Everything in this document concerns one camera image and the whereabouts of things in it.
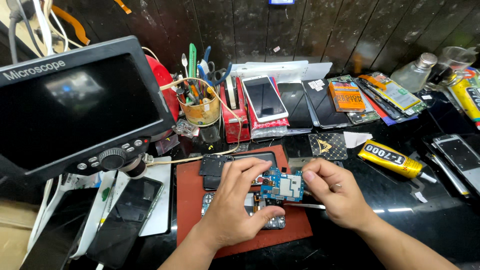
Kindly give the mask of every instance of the dark wooden wall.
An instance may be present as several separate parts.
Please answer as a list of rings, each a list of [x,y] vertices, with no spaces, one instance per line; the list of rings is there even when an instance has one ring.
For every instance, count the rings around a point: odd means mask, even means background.
[[[391,73],[422,52],[480,46],[478,0],[56,0],[82,23],[92,43],[135,35],[170,72],[189,44],[210,60],[333,63],[331,75]],[[66,27],[76,40],[71,26]]]

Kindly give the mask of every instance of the metal bottle cap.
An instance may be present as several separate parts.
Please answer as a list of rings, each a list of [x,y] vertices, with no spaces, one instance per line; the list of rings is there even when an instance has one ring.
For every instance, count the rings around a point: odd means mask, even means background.
[[[415,61],[415,65],[422,69],[429,69],[437,63],[437,57],[433,53],[424,52]]]

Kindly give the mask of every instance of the red tape dispenser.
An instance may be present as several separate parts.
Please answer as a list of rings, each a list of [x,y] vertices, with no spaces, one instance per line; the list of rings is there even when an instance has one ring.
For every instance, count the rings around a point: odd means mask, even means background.
[[[245,107],[245,96],[240,78],[236,79],[236,88],[232,83],[233,77],[227,77],[225,82],[220,85],[220,96],[222,101],[240,118],[241,125],[231,112],[222,106],[223,123],[225,124],[225,134],[227,143],[236,143],[238,141],[239,127],[240,141],[250,140],[249,122],[247,117],[247,108]]]

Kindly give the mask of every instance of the microscope screen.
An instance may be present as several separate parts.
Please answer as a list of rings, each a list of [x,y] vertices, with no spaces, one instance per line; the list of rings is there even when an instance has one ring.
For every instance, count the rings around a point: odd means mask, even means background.
[[[32,170],[160,120],[129,54],[0,89],[0,154]]]

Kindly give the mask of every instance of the spoon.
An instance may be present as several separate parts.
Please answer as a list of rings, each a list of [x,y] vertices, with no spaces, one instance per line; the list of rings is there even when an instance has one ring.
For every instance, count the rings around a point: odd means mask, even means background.
[[[188,78],[188,70],[187,70],[188,60],[185,54],[181,55],[181,64],[185,67],[185,78]]]

